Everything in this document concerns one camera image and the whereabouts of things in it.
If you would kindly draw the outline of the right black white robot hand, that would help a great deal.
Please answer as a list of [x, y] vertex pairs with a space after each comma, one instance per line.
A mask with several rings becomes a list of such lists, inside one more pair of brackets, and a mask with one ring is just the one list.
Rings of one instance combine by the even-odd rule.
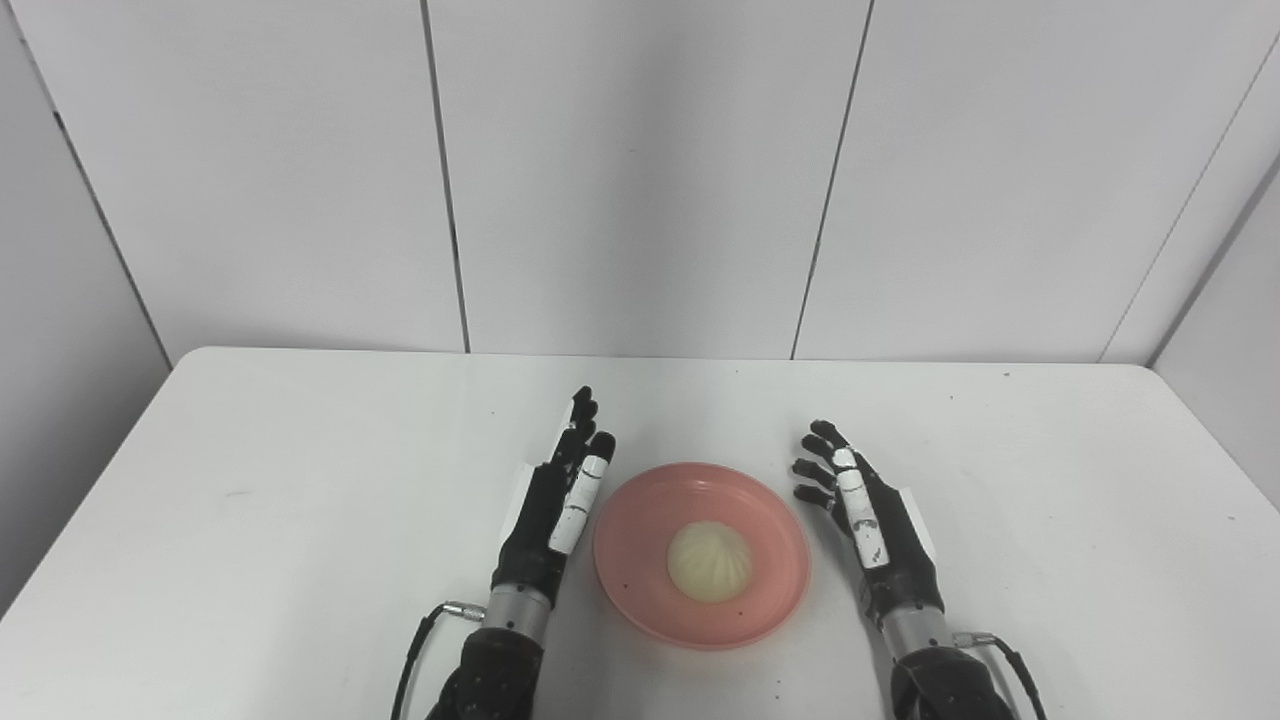
[[801, 479], [794, 496], [828, 512], [852, 542], [864, 614], [879, 624], [900, 609], [943, 612], [936, 565], [902, 493], [831, 421], [812, 421], [801, 447], [812, 457], [799, 457], [791, 466]]

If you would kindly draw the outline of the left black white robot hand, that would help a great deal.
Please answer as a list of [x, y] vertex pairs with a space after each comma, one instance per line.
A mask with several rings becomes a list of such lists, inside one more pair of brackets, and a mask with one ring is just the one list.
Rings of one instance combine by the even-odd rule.
[[512, 585], [556, 602], [616, 452], [616, 438], [596, 428], [598, 411], [591, 387], [584, 386], [572, 396], [550, 457], [529, 474], [492, 574], [494, 591]]

